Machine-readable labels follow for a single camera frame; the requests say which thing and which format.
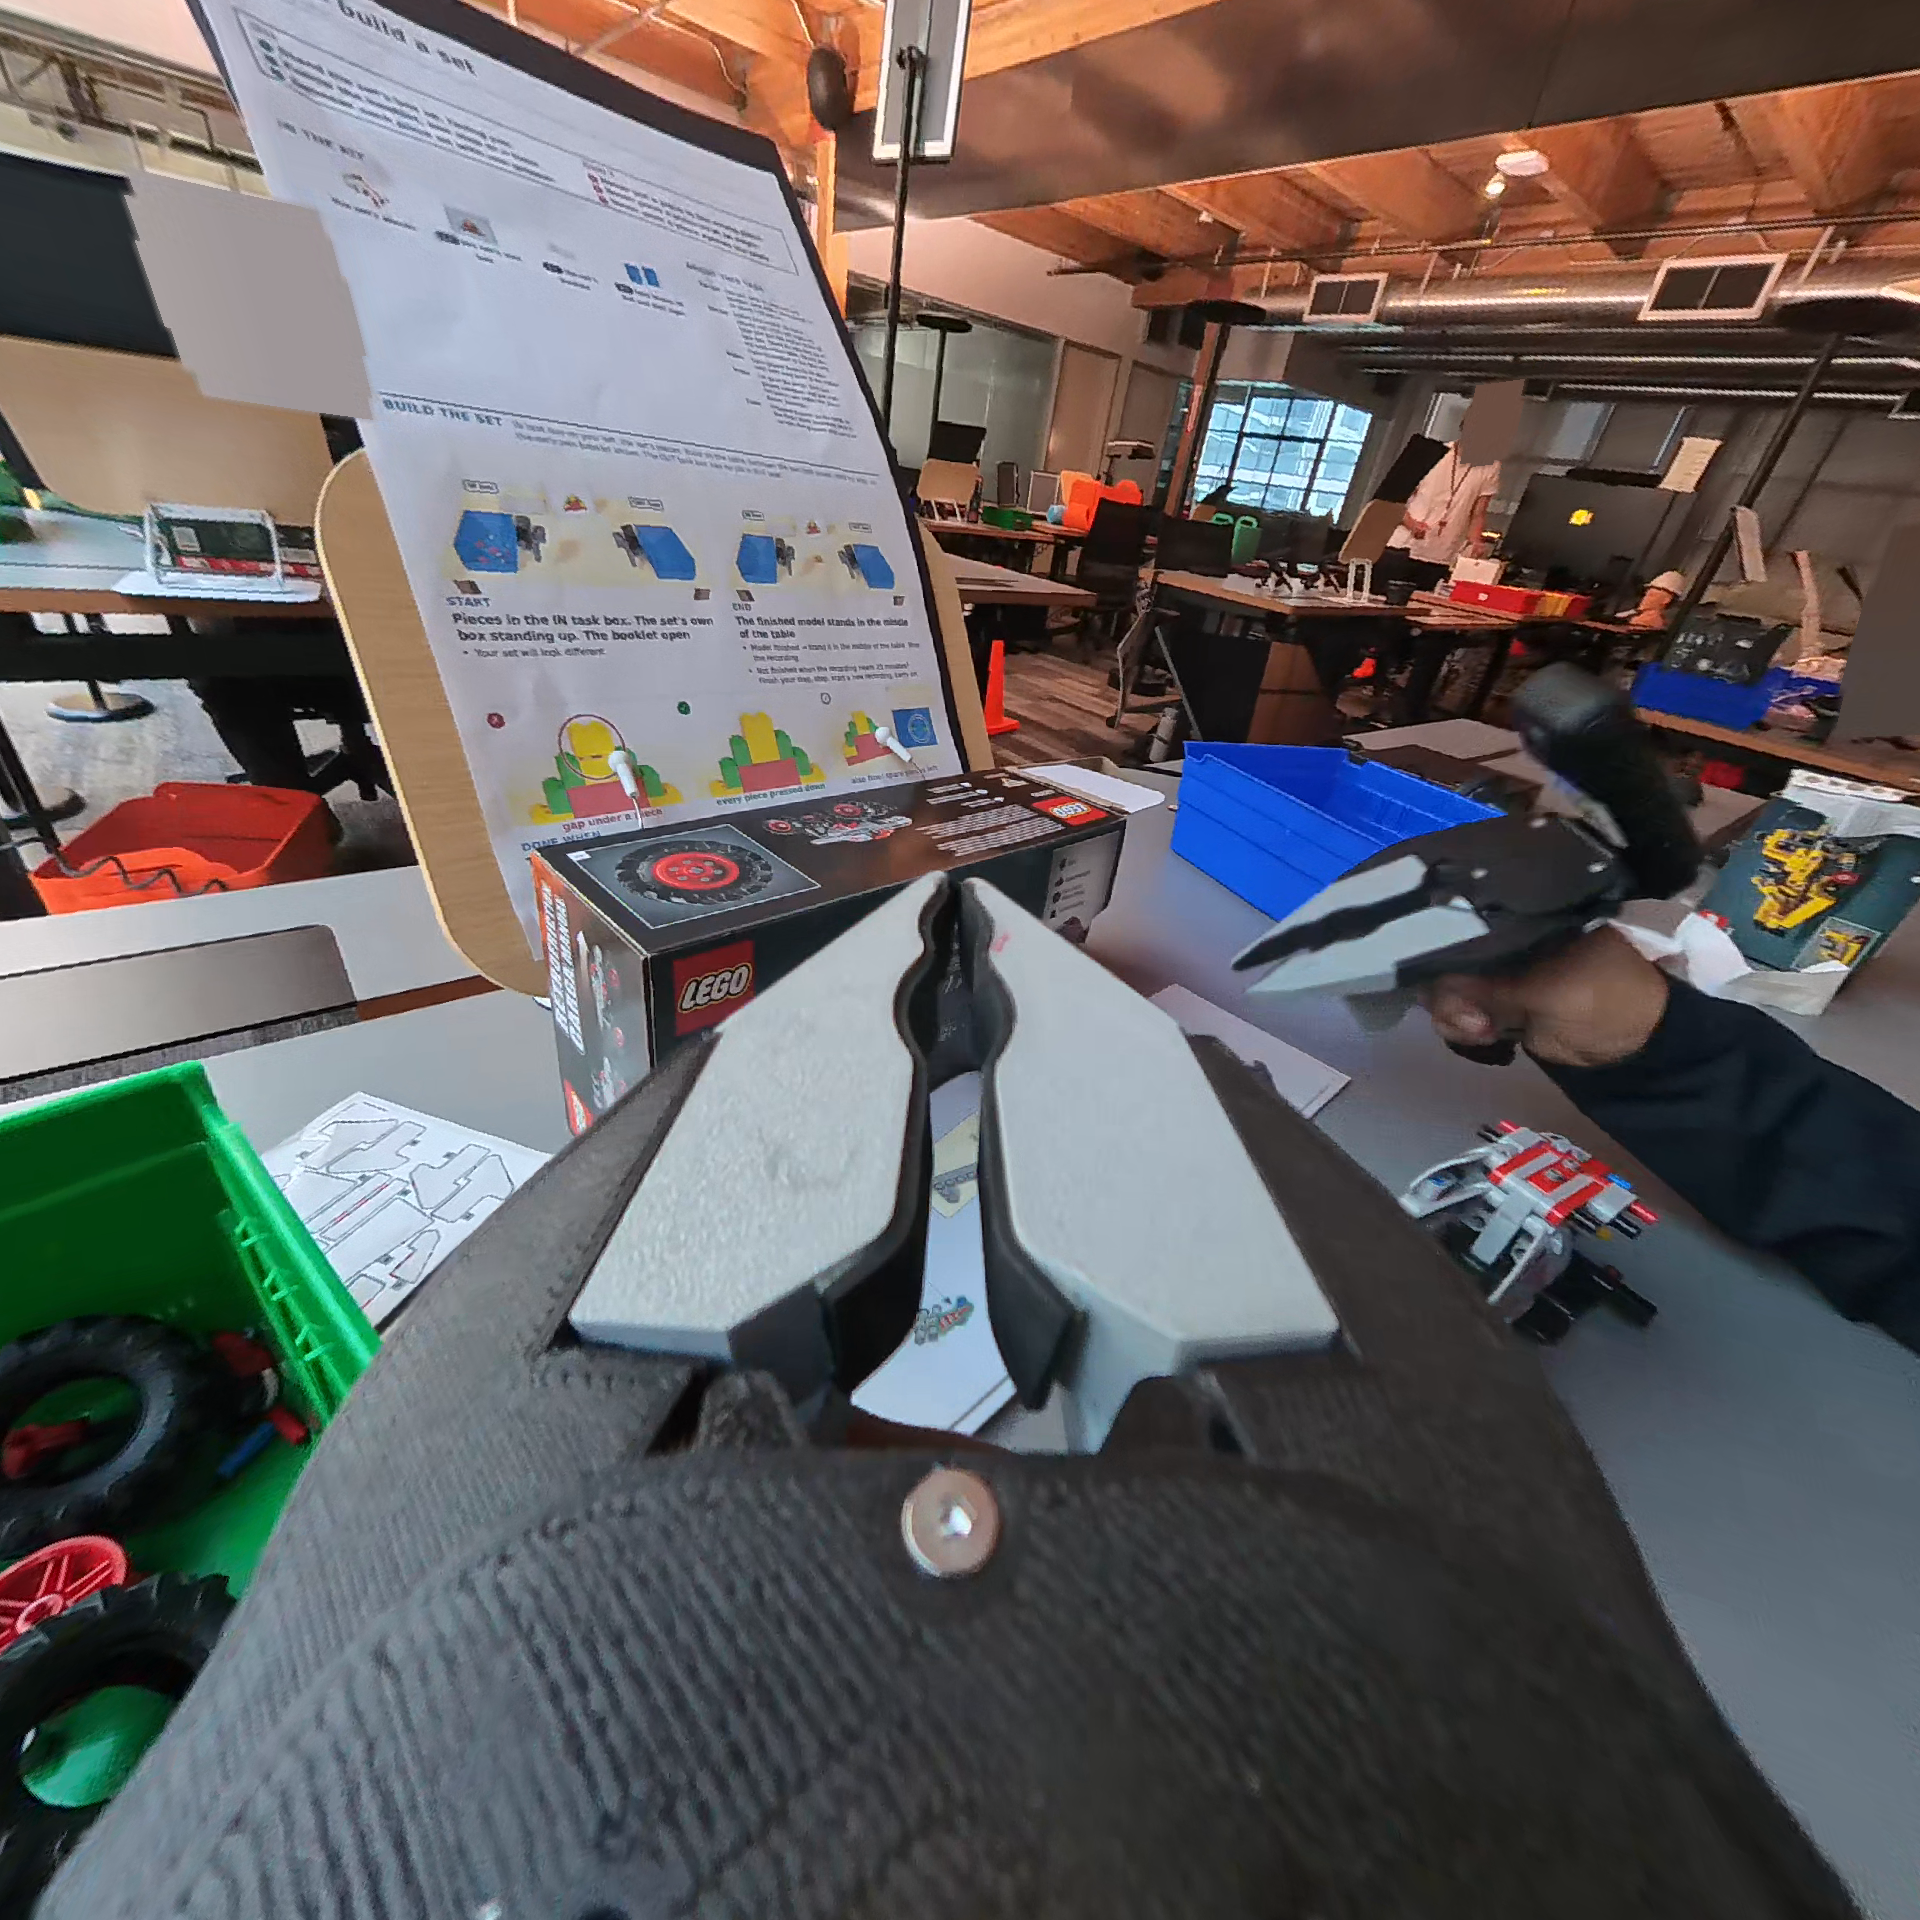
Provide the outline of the grey flat panel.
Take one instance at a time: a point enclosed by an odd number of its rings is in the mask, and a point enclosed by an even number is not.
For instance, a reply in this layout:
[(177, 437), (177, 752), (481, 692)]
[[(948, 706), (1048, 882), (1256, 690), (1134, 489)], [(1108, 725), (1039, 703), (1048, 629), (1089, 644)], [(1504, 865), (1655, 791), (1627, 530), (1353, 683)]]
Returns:
[(355, 1021), (322, 923), (91, 958), (2, 977), (2, 1084), (78, 1084)]

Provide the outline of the person's right hand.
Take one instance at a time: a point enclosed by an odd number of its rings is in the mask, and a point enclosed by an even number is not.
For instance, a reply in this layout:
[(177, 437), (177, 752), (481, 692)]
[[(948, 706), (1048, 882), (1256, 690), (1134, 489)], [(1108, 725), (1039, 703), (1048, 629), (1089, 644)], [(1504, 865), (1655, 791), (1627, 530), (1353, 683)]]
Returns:
[(1601, 923), (1522, 973), (1435, 977), (1416, 989), (1457, 1050), (1528, 1050), (1542, 1066), (1602, 1069), (1645, 1047), (1669, 1009), (1669, 973)]

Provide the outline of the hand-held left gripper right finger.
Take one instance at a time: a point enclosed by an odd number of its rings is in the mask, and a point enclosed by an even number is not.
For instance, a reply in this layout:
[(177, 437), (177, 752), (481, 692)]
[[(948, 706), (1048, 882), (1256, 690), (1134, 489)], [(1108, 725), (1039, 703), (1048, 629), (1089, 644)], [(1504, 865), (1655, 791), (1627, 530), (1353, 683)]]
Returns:
[(1338, 1319), (1173, 1015), (990, 882), (959, 884), (979, 1244), (1017, 1401), (1096, 1454), (1128, 1393), (1322, 1356)]

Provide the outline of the open instruction booklet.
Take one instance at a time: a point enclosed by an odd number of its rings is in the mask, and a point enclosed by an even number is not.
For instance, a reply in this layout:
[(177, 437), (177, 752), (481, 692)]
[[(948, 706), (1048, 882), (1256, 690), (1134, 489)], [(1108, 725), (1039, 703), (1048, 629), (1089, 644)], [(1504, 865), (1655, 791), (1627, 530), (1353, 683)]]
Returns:
[[(1232, 1015), (1186, 986), (1152, 993), (1186, 1034), (1223, 1042), (1295, 1115), (1315, 1118), (1349, 1074)], [(1007, 1403), (1014, 1384), (1002, 1366), (987, 1310), (979, 1251), (975, 1142), (979, 1074), (955, 1074), (931, 1091), (935, 1163), (923, 1240), (922, 1306), (906, 1339), (863, 1381), (855, 1412), (897, 1425), (972, 1436)]]

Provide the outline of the blue plastic bin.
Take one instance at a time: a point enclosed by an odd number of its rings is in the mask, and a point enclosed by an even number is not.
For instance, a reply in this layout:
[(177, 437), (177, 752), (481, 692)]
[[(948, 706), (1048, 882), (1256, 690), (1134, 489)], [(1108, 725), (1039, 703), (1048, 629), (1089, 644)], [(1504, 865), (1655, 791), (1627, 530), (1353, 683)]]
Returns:
[(1338, 747), (1193, 740), (1169, 848), (1271, 920), (1416, 836), (1497, 808)]

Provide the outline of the small blue bin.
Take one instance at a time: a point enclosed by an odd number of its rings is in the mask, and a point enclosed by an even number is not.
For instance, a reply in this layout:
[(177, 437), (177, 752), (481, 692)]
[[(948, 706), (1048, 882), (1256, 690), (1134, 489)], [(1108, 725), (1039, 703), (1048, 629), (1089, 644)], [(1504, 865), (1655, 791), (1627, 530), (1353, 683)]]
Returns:
[(1758, 680), (1718, 680), (1710, 673), (1645, 664), (1631, 680), (1631, 706), (1719, 731), (1759, 727), (1768, 713), (1838, 698), (1840, 683), (1768, 666)]

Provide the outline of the clear display case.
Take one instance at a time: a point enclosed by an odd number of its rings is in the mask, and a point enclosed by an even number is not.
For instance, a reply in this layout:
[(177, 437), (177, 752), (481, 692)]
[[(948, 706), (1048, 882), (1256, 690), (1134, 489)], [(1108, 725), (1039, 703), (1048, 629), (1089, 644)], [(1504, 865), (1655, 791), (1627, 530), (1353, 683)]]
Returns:
[(139, 521), (154, 590), (190, 596), (312, 602), (322, 594), (316, 537), (264, 508), (150, 502)]

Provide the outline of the wooden poster board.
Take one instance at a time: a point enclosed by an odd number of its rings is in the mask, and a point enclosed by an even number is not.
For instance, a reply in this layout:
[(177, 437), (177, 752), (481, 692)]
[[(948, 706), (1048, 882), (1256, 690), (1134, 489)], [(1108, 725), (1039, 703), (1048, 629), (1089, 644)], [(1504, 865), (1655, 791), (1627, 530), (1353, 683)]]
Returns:
[(481, 440), (399, 478), (425, 590), (367, 449), (320, 566), (437, 920), (500, 989), (547, 989), (531, 851), (991, 766), (955, 581), (889, 482), (775, 506)]

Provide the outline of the white sticker sheet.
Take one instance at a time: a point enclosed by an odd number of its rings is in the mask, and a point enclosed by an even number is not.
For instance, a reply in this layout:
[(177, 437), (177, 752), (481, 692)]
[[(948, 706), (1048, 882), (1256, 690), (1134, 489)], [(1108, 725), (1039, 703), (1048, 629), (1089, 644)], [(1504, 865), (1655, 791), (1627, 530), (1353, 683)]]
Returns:
[(349, 1301), (381, 1332), (546, 1154), (355, 1091), (264, 1154)]

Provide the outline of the white paper card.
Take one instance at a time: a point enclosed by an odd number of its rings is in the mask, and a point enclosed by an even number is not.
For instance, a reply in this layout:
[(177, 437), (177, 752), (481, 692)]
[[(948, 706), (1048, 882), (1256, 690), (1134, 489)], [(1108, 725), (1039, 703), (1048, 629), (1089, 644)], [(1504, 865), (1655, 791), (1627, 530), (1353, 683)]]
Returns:
[(1103, 808), (1108, 812), (1141, 812), (1165, 802), (1165, 788), (1152, 781), (1134, 781), (1110, 764), (1078, 764), (1078, 760), (1041, 760), (1017, 766), (1022, 781), (1044, 783), (1050, 791), (1072, 793), (1089, 808)]

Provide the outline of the black office chair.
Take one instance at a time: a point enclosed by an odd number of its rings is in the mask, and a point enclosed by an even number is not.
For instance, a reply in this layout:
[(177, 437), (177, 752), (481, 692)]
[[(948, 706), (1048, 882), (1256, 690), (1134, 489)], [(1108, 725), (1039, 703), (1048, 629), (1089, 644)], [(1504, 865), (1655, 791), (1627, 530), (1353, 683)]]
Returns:
[(1089, 607), (1078, 613), (1085, 635), (1099, 627), (1108, 640), (1121, 640), (1136, 609), (1138, 571), (1155, 521), (1155, 508), (1138, 501), (1103, 497), (1096, 502), (1074, 566), (1074, 584), (1089, 594)]

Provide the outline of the green plastic bin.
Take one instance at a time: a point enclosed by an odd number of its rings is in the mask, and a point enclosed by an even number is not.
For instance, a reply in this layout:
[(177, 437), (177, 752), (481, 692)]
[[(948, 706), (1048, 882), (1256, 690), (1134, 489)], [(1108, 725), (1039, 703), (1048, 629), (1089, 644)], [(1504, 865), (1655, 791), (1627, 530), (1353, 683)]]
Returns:
[[(2, 1115), (2, 1345), (78, 1317), (150, 1317), (204, 1351), (213, 1417), (190, 1466), (135, 1531), (109, 1537), (131, 1554), (126, 1587), (218, 1573), (239, 1604), (376, 1328), (198, 1066)], [(239, 1388), (208, 1332), (250, 1332), (275, 1351), (275, 1403)], [(287, 1441), (218, 1483), (214, 1464), (275, 1407)]]

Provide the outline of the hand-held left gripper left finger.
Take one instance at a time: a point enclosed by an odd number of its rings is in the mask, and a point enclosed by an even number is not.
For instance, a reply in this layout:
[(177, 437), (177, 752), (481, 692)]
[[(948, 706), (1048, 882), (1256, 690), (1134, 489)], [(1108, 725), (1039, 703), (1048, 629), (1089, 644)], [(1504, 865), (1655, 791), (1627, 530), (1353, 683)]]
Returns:
[(906, 882), (569, 1138), (615, 1150), (638, 1124), (566, 1306), (584, 1381), (763, 1375), (818, 1412), (901, 1350), (928, 1236), (923, 1003), (952, 911), (952, 879)]

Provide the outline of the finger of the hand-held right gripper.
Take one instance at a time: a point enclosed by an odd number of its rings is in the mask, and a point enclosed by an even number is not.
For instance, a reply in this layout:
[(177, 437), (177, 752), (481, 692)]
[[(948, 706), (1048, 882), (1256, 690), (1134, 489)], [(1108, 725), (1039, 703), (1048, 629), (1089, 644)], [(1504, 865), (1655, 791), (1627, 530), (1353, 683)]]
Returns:
[(1242, 955), (1255, 997), (1374, 997), (1401, 986), (1413, 963), (1473, 946), (1489, 934), (1468, 904), (1377, 904), (1308, 911), (1307, 904)]
[(1238, 951), (1232, 966), (1407, 966), (1450, 951), (1432, 865), (1401, 851), (1334, 879)]

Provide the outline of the orange plastic bin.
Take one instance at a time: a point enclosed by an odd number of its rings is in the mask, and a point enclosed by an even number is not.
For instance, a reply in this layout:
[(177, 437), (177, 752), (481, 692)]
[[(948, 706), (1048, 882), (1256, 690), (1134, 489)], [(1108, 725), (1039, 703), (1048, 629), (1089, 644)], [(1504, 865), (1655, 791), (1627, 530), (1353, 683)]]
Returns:
[(50, 914), (214, 898), (327, 879), (338, 823), (303, 791), (165, 781), (115, 802), (28, 869)]

